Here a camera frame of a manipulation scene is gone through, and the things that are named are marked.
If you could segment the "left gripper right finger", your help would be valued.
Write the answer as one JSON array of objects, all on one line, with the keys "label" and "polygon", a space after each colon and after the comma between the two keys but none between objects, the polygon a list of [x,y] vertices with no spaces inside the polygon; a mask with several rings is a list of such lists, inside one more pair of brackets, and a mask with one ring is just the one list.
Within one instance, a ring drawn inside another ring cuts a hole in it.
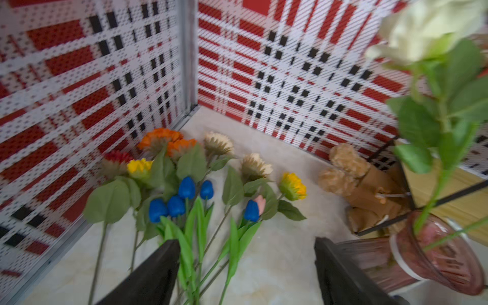
[{"label": "left gripper right finger", "polygon": [[328,238],[315,239],[316,272],[324,304],[408,304],[382,291]]}]

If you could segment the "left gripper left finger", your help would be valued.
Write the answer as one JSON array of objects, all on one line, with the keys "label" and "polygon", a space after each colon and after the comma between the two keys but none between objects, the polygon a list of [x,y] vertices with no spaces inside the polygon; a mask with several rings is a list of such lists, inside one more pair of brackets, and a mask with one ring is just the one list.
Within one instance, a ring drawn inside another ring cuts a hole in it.
[{"label": "left gripper left finger", "polygon": [[99,304],[169,304],[179,270],[180,245],[166,241]]}]

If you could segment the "pink glass vase with ribbon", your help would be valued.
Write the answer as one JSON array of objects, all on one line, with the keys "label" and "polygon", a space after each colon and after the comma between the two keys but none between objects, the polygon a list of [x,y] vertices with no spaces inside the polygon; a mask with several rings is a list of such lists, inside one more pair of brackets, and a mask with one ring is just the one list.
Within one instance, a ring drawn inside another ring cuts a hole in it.
[{"label": "pink glass vase with ribbon", "polygon": [[461,294],[481,294],[485,274],[469,241],[457,236],[441,243],[455,230],[434,215],[415,235],[414,223],[420,215],[411,213],[405,227],[391,236],[345,241],[338,247],[387,293],[433,281]]}]

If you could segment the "pale green rose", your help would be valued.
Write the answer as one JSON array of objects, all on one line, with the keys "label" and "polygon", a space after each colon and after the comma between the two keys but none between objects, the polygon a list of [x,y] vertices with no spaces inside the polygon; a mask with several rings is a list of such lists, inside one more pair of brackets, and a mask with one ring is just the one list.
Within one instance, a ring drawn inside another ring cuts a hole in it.
[{"label": "pale green rose", "polygon": [[382,43],[365,53],[412,76],[408,95],[387,100],[405,140],[395,155],[416,174],[429,173],[440,160],[437,184],[414,223],[416,235],[487,121],[485,58],[471,39],[486,16],[486,1],[415,1],[382,20]]}]

